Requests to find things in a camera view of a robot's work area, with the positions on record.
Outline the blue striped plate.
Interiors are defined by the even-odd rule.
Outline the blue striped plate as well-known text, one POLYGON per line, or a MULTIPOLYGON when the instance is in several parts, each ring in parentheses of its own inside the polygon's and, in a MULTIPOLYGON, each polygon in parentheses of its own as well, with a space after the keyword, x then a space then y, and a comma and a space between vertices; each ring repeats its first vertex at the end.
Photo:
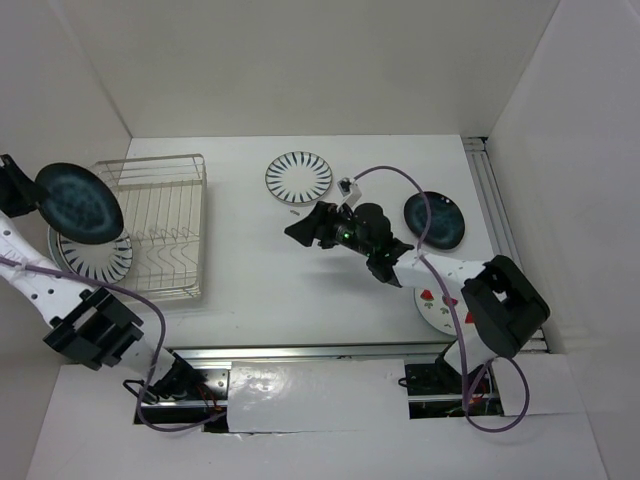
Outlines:
POLYGON ((308 205, 324 197, 333 184, 326 160, 306 151, 292 151, 275 158, 265 172, 265 185, 277 200, 289 205, 308 205))
POLYGON ((68 270, 106 283, 120 282, 133 265, 132 242, 126 231, 100 245, 80 244, 55 233, 54 245, 68 270))

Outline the dark blue glazed plate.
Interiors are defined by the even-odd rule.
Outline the dark blue glazed plate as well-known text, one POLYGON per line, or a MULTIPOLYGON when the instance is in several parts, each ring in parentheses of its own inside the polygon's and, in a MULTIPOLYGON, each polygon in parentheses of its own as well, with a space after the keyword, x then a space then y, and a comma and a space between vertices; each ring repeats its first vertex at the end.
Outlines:
MULTIPOLYGON (((458 205, 449 197, 434 191, 425 191, 431 222, 424 243, 439 250, 453 250, 464 238, 466 225, 458 205)), ((404 220, 410 231, 419 237, 427 222, 425 203, 419 194, 412 195, 404 205, 404 220)))
POLYGON ((124 230, 121 207, 110 188, 94 173, 75 164, 44 167, 35 183, 46 192, 39 212, 56 232, 86 245, 117 239, 124 230))

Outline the strawberry pattern plate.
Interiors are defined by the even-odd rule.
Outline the strawberry pattern plate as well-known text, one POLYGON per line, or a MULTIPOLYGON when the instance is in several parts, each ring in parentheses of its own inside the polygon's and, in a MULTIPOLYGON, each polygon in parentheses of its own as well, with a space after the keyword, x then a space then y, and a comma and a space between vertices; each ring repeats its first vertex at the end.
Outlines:
MULTIPOLYGON (((443 334, 456 336, 451 309, 444 296, 427 289, 415 289, 414 300, 418 312, 429 325, 443 334)), ((467 305, 456 298, 452 298, 452 301, 462 332, 472 332, 475 324, 467 305)))
POLYGON ((68 265, 66 264, 65 259, 60 251, 59 235, 51 227, 47 229, 47 246, 49 255, 56 266, 62 271, 68 271, 68 265))

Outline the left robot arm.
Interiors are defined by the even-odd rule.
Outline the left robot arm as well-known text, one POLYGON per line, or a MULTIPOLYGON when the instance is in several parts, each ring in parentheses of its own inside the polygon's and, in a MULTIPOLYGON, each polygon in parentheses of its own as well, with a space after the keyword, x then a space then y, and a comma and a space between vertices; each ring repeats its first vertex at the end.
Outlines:
POLYGON ((57 269, 22 237, 13 220, 33 211, 54 232, 88 245, 115 240, 124 219, 112 191, 86 168, 53 163, 30 179, 10 155, 2 155, 1 276, 40 312, 50 329, 44 342, 94 371, 121 364, 138 373, 141 380, 124 384, 143 402, 197 394, 205 377, 145 339, 142 319, 117 297, 121 287, 101 275, 57 269))

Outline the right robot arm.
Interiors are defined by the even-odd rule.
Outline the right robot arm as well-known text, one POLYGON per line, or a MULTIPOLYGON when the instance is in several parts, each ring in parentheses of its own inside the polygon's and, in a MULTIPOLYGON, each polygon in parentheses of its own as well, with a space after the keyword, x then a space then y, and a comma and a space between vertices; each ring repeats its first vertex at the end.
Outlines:
POLYGON ((464 261, 422 253, 397 239, 382 208, 326 202, 284 230, 304 247, 343 246, 366 259, 383 284, 428 290, 443 299, 455 341, 436 361, 436 379, 448 392, 471 391, 471 373, 496 358, 512 359, 550 317, 551 311, 513 260, 464 261))

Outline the white glossy cover sheet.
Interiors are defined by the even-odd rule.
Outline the white glossy cover sheet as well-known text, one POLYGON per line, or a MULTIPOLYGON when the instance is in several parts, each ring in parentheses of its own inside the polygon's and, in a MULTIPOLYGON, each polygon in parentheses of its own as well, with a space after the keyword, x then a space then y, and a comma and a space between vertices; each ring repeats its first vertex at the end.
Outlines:
POLYGON ((409 422, 404 363, 390 360, 235 362, 227 423, 233 433, 355 432, 409 422))

